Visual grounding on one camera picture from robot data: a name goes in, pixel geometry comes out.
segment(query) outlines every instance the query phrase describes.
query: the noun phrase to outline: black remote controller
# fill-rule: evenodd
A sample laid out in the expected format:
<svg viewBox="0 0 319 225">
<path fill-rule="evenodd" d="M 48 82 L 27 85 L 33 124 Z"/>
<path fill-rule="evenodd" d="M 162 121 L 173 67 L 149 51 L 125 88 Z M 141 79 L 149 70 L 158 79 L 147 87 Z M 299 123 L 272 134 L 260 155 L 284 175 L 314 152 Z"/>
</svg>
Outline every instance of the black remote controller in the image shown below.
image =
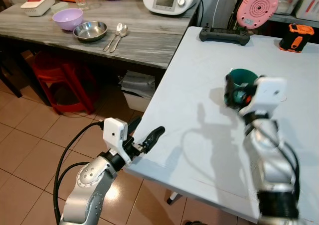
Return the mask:
<svg viewBox="0 0 319 225">
<path fill-rule="evenodd" d="M 199 34 L 199 38 L 201 41 L 206 41 L 207 39 L 236 41 L 245 46 L 249 42 L 250 36 L 247 31 L 204 27 Z"/>
</svg>

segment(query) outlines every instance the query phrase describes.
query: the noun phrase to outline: white table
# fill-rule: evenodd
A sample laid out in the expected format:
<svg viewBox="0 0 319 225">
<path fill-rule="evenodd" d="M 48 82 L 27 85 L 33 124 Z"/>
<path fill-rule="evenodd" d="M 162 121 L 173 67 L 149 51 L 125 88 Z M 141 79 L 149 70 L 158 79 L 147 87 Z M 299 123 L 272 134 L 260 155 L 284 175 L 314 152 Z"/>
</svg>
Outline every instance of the white table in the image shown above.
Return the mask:
<svg viewBox="0 0 319 225">
<path fill-rule="evenodd" d="M 278 48 L 279 38 L 258 35 L 246 46 L 201 42 L 200 30 L 187 30 L 134 137 L 141 140 L 160 125 L 165 134 L 127 171 L 256 222 L 244 123 L 224 105 L 224 77 L 231 68 L 284 77 L 287 99 L 274 118 L 300 159 L 301 217 L 318 224 L 318 45 L 308 43 L 302 53 L 293 53 Z"/>
</svg>

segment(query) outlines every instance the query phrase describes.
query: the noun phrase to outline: pink device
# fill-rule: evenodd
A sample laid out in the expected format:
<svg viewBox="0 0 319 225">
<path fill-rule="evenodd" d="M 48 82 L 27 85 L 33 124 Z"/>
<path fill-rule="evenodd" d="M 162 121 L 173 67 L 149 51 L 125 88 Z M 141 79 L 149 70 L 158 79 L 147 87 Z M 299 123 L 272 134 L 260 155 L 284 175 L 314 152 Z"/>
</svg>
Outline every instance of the pink device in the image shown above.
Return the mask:
<svg viewBox="0 0 319 225">
<path fill-rule="evenodd" d="M 277 10 L 278 0 L 243 0 L 237 11 L 242 27 L 254 29 L 263 25 Z"/>
</svg>

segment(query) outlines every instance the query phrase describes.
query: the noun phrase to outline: spoon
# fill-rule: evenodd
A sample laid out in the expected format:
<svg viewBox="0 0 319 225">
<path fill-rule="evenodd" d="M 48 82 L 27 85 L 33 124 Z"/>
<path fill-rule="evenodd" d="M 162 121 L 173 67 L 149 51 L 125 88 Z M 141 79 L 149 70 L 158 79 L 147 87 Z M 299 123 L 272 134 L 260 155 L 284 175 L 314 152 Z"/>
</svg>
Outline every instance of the spoon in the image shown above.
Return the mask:
<svg viewBox="0 0 319 225">
<path fill-rule="evenodd" d="M 114 45 L 114 47 L 112 49 L 110 49 L 110 52 L 114 52 L 116 47 L 118 46 L 120 40 L 122 37 L 125 37 L 126 35 L 128 35 L 128 27 L 126 25 L 124 25 L 124 27 L 122 28 L 122 30 L 120 31 L 120 38 L 117 40 L 116 44 Z"/>
<path fill-rule="evenodd" d="M 118 23 L 118 25 L 116 26 L 116 31 L 115 31 L 115 33 L 114 33 L 114 35 L 113 35 L 111 41 L 108 43 L 108 45 L 106 45 L 105 48 L 103 48 L 103 51 L 104 51 L 104 52 L 106 52 L 106 51 L 109 49 L 109 47 L 111 46 L 111 43 L 113 42 L 113 40 L 114 40 L 118 35 L 120 35 L 120 31 L 122 30 L 122 28 L 123 28 L 123 24 L 122 24 L 122 23 Z"/>
</svg>

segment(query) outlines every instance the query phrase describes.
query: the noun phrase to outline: purple bowl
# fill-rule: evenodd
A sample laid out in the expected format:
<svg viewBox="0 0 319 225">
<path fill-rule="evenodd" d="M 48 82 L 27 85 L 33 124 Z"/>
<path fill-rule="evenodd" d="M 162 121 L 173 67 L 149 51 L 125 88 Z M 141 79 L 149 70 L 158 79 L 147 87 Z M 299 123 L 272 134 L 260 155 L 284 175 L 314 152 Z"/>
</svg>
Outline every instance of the purple bowl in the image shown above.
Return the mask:
<svg viewBox="0 0 319 225">
<path fill-rule="evenodd" d="M 52 19 L 62 29 L 73 31 L 83 22 L 83 11 L 78 8 L 68 8 L 54 14 Z"/>
</svg>

